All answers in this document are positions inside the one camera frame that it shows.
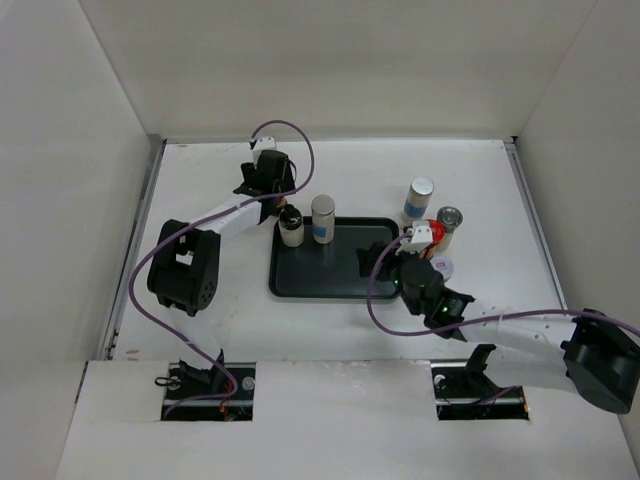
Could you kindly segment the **black-cap clear bottle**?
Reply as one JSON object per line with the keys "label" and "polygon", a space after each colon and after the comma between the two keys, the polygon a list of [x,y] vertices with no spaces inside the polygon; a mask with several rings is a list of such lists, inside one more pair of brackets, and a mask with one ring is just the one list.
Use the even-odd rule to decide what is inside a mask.
{"label": "black-cap clear bottle", "polygon": [[304,222],[301,212],[287,204],[280,211],[278,228],[283,244],[290,248],[299,247],[304,241]]}

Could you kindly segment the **red-lid chili sauce jar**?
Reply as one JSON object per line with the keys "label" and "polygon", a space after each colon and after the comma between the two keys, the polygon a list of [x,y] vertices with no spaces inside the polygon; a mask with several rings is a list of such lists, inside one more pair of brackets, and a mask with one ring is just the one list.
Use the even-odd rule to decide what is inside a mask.
{"label": "red-lid chili sauce jar", "polygon": [[445,228],[439,221],[434,219],[429,219],[428,224],[432,233],[432,242],[421,251],[420,257],[422,259],[430,260],[435,255],[439,244],[444,239]]}
{"label": "red-lid chili sauce jar", "polygon": [[275,200],[272,215],[273,216],[279,216],[280,212],[285,208],[286,205],[287,205],[287,198],[286,197],[281,197],[281,198]]}

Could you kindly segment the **silver-lid bead jar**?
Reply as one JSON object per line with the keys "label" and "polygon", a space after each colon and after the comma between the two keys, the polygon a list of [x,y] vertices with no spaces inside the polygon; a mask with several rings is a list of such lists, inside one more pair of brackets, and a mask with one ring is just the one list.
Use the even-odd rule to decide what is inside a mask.
{"label": "silver-lid bead jar", "polygon": [[431,179],[416,177],[411,181],[401,213],[405,224],[424,218],[433,192],[434,182]]}
{"label": "silver-lid bead jar", "polygon": [[317,195],[311,202],[312,235],[319,244],[328,244],[334,238],[335,202],[326,194]]}

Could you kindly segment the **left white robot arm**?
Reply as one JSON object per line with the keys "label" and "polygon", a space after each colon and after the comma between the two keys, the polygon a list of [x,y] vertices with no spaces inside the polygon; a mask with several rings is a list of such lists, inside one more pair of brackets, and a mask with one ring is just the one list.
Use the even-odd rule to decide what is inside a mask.
{"label": "left white robot arm", "polygon": [[130,301],[143,316],[211,363],[197,366],[189,381],[206,399],[218,397],[224,381],[232,391],[237,390],[238,382],[225,367],[224,357],[213,358],[171,322],[145,310],[135,296],[134,284],[142,268],[148,266],[147,289],[170,314],[193,318],[208,308],[217,291],[222,247],[280,214],[286,197],[297,192],[296,167],[287,154],[273,147],[259,150],[251,161],[243,163],[241,173],[242,182],[228,200],[205,217],[191,222],[166,221],[156,247],[135,267],[129,283]]}

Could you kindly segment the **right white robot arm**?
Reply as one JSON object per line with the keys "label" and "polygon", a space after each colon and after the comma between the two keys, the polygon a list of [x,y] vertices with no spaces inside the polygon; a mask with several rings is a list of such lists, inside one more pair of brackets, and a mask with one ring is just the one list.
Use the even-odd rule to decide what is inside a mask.
{"label": "right white robot arm", "polygon": [[639,385],[639,330],[596,310],[491,310],[465,316],[475,299],[448,288],[443,275],[397,238],[357,250],[370,286],[390,282],[424,327],[405,337],[438,336],[474,347],[464,384],[483,396],[496,387],[566,391],[603,411],[628,414]]}

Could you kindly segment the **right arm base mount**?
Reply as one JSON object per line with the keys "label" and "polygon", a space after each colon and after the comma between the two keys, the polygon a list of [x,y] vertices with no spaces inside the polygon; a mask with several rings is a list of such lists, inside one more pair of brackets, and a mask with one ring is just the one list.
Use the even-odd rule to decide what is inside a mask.
{"label": "right arm base mount", "polygon": [[528,406],[521,387],[499,387],[486,375],[494,345],[476,346],[467,360],[431,363],[436,415],[441,421],[525,420]]}

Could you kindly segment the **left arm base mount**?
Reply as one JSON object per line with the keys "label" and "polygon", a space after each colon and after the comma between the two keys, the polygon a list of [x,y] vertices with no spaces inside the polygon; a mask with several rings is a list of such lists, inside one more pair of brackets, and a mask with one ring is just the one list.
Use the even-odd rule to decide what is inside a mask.
{"label": "left arm base mount", "polygon": [[225,368],[232,382],[216,367],[195,368],[185,361],[171,364],[154,379],[163,390],[162,421],[248,422],[253,420],[256,364],[231,363]]}

